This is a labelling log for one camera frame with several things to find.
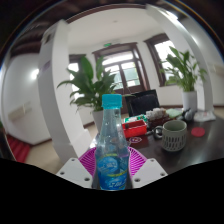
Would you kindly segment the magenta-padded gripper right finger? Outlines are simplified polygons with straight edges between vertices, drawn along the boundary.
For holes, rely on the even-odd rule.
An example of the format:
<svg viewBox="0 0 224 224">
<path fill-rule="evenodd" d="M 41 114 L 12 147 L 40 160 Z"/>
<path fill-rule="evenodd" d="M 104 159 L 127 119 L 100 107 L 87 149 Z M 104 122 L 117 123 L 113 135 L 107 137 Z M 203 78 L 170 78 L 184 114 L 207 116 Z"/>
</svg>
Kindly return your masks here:
<svg viewBox="0 0 224 224">
<path fill-rule="evenodd" d="M 141 188 L 167 176 L 155 158 L 147 159 L 136 149 L 129 147 L 129 174 L 133 188 Z"/>
</svg>

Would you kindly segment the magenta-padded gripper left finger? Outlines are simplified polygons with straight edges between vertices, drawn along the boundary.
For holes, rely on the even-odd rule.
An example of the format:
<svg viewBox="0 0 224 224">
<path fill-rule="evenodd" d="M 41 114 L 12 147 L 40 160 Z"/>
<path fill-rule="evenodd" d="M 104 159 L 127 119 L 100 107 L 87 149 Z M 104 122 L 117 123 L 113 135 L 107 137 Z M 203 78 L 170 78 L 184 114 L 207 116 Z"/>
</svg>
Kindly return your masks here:
<svg viewBox="0 0 224 224">
<path fill-rule="evenodd" d="M 57 176 L 84 188 L 99 189 L 95 150 L 96 148 L 91 148 L 79 158 L 70 158 L 58 171 Z"/>
</svg>

